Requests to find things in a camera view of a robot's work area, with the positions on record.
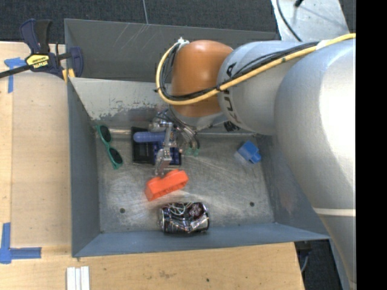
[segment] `orange object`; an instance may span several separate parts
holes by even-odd
[[[183,170],[173,170],[163,178],[155,177],[146,183],[145,195],[149,201],[183,188],[188,182],[188,176]]]
[[[212,40],[196,40],[176,54],[172,68],[172,95],[185,95],[216,86],[220,67],[232,48]],[[221,112],[218,97],[191,105],[175,105],[185,117],[203,117]]]

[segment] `orange plastic block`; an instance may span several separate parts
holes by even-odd
[[[173,170],[163,178],[155,177],[146,183],[145,195],[149,201],[183,188],[188,182],[188,176],[183,170]]]

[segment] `yellow cable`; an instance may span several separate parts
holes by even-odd
[[[335,44],[335,43],[338,43],[338,42],[341,42],[343,40],[348,40],[348,39],[354,39],[356,38],[356,33],[349,33],[349,34],[344,34],[343,36],[339,36],[339,37],[336,37],[334,39],[331,39],[331,40],[328,40],[326,41],[326,43],[323,45],[323,47],[325,46],[329,46],[329,45],[332,45],[332,44]],[[229,81],[228,83],[225,83],[223,85],[221,85],[219,87],[220,90],[217,90],[217,89],[213,89],[203,95],[200,95],[199,97],[195,97],[195,98],[192,98],[192,99],[188,99],[188,100],[180,100],[180,101],[176,101],[176,100],[170,100],[168,99],[164,94],[163,94],[163,91],[161,90],[161,87],[160,87],[160,73],[161,73],[161,68],[162,68],[162,65],[164,64],[164,61],[167,59],[167,56],[169,55],[169,53],[171,52],[171,50],[173,49],[173,47],[175,46],[176,44],[174,44],[173,46],[171,46],[163,55],[163,57],[161,58],[160,60],[160,63],[158,64],[158,67],[157,67],[157,71],[156,71],[156,90],[159,94],[159,96],[161,97],[161,99],[163,99],[166,103],[169,103],[170,105],[190,105],[190,104],[194,104],[194,103],[197,103],[197,102],[200,102],[200,101],[203,101],[205,99],[208,99],[214,95],[216,95],[217,93],[219,93],[220,91],[224,91],[232,86],[235,86],[236,84],[239,84],[255,75],[258,75],[259,73],[262,73],[274,66],[278,66],[280,65],[281,63],[284,63],[286,61],[289,61],[289,60],[292,60],[292,59],[295,59],[295,58],[298,58],[298,57],[301,57],[301,56],[304,56],[304,55],[307,55],[307,54],[310,54],[312,53],[313,51],[316,51],[316,49],[318,49],[318,45],[317,46],[313,46],[313,47],[309,47],[309,48],[306,48],[304,50],[300,50],[300,51],[297,51],[295,53],[292,53],[292,54],[289,54],[283,58],[279,58],[279,59],[276,59],[272,62],[269,62],[263,66],[260,66],[259,68],[257,69],[254,69],[244,75],[242,75],[241,77],[238,77],[237,79],[235,80],[231,80]]]

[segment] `wooden table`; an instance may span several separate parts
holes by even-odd
[[[0,71],[29,53],[0,42]],[[42,247],[41,259],[0,264],[0,289],[66,289],[70,266],[89,266],[92,290],[305,289],[292,242],[72,258],[65,85],[26,71],[8,93],[0,79],[0,226],[11,222],[12,247]]]

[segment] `gray bin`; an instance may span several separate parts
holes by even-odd
[[[189,177],[176,192],[149,202],[144,194],[153,167],[135,164],[131,127],[146,127],[166,108],[154,92],[163,53],[180,37],[211,39],[236,48],[275,33],[67,19],[66,46],[80,46],[82,77],[68,83],[72,254],[74,257],[237,247],[327,239],[327,231],[288,168],[275,137],[228,133],[222,126],[199,134],[199,156],[184,156]],[[124,159],[113,170],[95,125],[105,124]],[[235,155],[246,140],[262,160]],[[165,203],[201,201],[210,228],[190,236],[165,234],[157,211]]]

